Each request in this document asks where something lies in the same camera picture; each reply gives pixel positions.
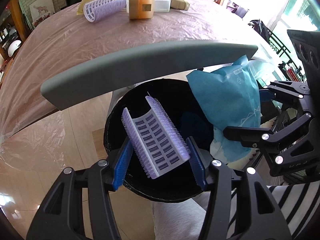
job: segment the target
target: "gray plastic bar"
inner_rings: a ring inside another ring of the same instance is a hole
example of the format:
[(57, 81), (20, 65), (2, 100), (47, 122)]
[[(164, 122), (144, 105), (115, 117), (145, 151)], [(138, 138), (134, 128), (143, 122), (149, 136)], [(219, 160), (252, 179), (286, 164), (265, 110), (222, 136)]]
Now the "gray plastic bar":
[(41, 94), (59, 110), (110, 91), (195, 68), (250, 59), (255, 45), (208, 40), (153, 43), (107, 54), (46, 80)]

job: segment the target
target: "white container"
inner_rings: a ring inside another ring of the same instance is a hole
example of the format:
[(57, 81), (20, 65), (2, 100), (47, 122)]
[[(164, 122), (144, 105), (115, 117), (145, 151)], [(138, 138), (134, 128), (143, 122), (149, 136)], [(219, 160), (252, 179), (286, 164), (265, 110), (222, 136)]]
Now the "white container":
[(5, 29), (3, 30), (3, 33), (4, 33), (4, 36), (7, 36), (7, 35), (9, 34), (7, 28), (5, 28)]
[[(171, 0), (155, 0), (154, 12), (169, 12)], [(129, 0), (127, 0), (127, 13), (129, 13)]]

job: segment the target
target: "trash bag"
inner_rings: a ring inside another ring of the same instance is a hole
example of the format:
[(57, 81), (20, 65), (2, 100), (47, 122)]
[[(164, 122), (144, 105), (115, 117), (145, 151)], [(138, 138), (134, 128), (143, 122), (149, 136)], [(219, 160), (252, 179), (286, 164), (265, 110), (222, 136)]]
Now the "trash bag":
[(211, 73), (194, 70), (187, 79), (202, 111), (214, 125), (211, 155), (224, 163), (245, 157), (250, 148), (227, 140), (222, 131), (227, 126), (260, 126), (259, 88), (247, 57)]
[[(208, 122), (197, 103), (188, 82), (175, 79), (156, 79), (128, 91), (109, 115), (104, 131), (104, 147), (109, 156), (119, 149), (127, 137), (121, 116), (125, 107), (132, 118), (150, 110), (145, 96), (156, 98), (184, 140), (192, 136), (200, 149), (210, 150), (213, 125)], [(189, 162), (156, 179), (148, 178), (135, 153), (132, 154), (124, 186), (135, 194), (152, 201), (177, 203), (202, 192), (196, 184)]]
[(250, 60), (248, 66), (255, 80), (275, 71), (275, 66), (272, 63), (262, 60)]

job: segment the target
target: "metal screw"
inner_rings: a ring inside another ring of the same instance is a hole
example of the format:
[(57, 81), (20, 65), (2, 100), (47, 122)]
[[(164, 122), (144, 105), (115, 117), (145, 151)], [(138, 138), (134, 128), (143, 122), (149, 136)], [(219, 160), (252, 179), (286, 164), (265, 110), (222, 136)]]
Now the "metal screw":
[(221, 161), (219, 161), (219, 160), (213, 160), (213, 161), (212, 161), (212, 165), (213, 165), (213, 166), (219, 167), (219, 166), (221, 166), (221, 164), (222, 164), (222, 163), (221, 163)]
[(275, 162), (276, 162), (276, 164), (281, 164), (281, 163), (283, 163), (283, 157), (282, 156), (277, 156), (276, 158), (275, 158)]
[(98, 165), (99, 165), (100, 167), (106, 166), (107, 164), (108, 164), (108, 162), (107, 162), (106, 160), (100, 160), (100, 161), (98, 161)]
[(64, 170), (63, 170), (63, 173), (64, 174), (70, 174), (72, 172), (72, 168), (70, 167), (66, 167)]
[(264, 133), (261, 135), (262, 140), (268, 140), (269, 139), (269, 135), (267, 133)]
[(247, 172), (248, 172), (249, 174), (255, 174), (255, 173), (256, 173), (256, 170), (255, 170), (254, 168), (252, 168), (252, 167), (249, 167), (249, 168), (247, 168)]

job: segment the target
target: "plastic sheet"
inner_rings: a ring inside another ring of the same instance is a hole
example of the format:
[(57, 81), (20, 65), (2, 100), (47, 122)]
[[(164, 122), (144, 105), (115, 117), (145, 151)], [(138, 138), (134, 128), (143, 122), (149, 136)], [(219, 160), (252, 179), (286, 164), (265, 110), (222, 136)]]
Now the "plastic sheet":
[(8, 138), (1, 144), (0, 158), (18, 170), (62, 170), (65, 167), (62, 115), (62, 112), (52, 114)]
[(209, 0), (188, 2), (188, 11), (171, 9), (150, 20), (130, 22), (124, 10), (92, 24), (76, 15), (76, 4), (43, 21), (21, 47), (1, 87), (0, 143), (56, 110), (40, 94), (45, 80), (108, 53), (161, 41), (225, 40), (256, 44), (254, 59), (281, 62), (237, 15)]
[(227, 140), (222, 131), (227, 126), (260, 125), (259, 89), (247, 57), (242, 56), (231, 66), (211, 73), (195, 70), (187, 78), (205, 116), (214, 125), (210, 154), (224, 163), (245, 157), (250, 148), (243, 147), (240, 142)]
[(275, 71), (275, 65), (270, 61), (250, 60), (248, 66), (256, 80)]

